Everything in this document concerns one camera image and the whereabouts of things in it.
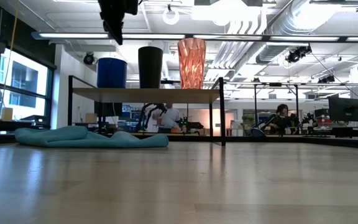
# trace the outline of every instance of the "blue bucket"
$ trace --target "blue bucket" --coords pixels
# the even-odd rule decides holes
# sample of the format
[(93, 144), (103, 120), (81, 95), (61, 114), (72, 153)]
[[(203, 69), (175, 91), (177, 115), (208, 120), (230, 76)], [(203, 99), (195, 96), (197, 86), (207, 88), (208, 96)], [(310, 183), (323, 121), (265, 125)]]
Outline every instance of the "blue bucket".
[(127, 63), (116, 58), (98, 60), (98, 88), (125, 88)]

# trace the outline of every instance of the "spotlight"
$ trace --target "spotlight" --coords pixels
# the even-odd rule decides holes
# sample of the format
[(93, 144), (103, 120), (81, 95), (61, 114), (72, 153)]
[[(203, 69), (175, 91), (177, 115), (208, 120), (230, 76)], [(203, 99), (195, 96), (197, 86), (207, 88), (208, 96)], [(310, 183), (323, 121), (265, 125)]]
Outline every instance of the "spotlight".
[(306, 54), (312, 53), (310, 44), (307, 47), (297, 47), (296, 49), (290, 50), (290, 54), (285, 57), (288, 63), (296, 63), (301, 60)]
[(333, 75), (330, 75), (318, 80), (317, 83), (333, 83), (333, 82), (335, 82), (335, 77)]
[(335, 82), (335, 77), (330, 75), (327, 77), (327, 82)]
[(93, 52), (87, 52), (84, 57), (85, 65), (93, 65), (95, 63), (95, 58), (93, 56)]

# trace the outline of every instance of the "wooden floor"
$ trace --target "wooden floor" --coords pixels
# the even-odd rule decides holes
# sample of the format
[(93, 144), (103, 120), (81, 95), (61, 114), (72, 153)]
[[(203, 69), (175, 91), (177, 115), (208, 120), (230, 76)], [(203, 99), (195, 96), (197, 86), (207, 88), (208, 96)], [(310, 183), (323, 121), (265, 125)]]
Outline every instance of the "wooden floor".
[(358, 224), (358, 149), (0, 146), (0, 223)]

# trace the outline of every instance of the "person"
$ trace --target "person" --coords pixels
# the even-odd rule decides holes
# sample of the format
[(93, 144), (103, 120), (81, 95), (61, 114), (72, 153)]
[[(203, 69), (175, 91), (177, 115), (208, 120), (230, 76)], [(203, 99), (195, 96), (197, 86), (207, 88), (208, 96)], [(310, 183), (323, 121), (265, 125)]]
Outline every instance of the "person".
[(268, 125), (270, 127), (270, 134), (276, 134), (277, 132), (283, 134), (285, 132), (286, 118), (288, 117), (288, 106), (281, 104), (277, 107), (276, 113), (272, 114), (266, 122), (273, 119), (273, 121)]
[(172, 103), (166, 103), (165, 107), (167, 108), (167, 112), (163, 114), (161, 114), (161, 110), (155, 110), (152, 113), (152, 118), (154, 120), (161, 119), (161, 124), (158, 127), (158, 133), (171, 133), (173, 128), (180, 130), (179, 125), (176, 123), (176, 121), (180, 120), (179, 110), (174, 108)]

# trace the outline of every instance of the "table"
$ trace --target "table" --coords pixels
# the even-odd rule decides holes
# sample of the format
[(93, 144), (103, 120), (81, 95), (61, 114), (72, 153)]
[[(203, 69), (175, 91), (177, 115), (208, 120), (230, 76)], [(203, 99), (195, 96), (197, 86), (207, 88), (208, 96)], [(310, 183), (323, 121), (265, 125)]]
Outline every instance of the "table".
[[(74, 88), (73, 80), (89, 85), (92, 88)], [(226, 145), (226, 122), (224, 114), (224, 80), (220, 77), (209, 90), (179, 90), (179, 89), (117, 89), (96, 88), (73, 75), (68, 77), (68, 116), (67, 125), (71, 126), (73, 112), (73, 93), (99, 103), (204, 103), (209, 104), (209, 140), (220, 141), (222, 146)], [(213, 136), (213, 103), (219, 99), (221, 117), (221, 136)]]

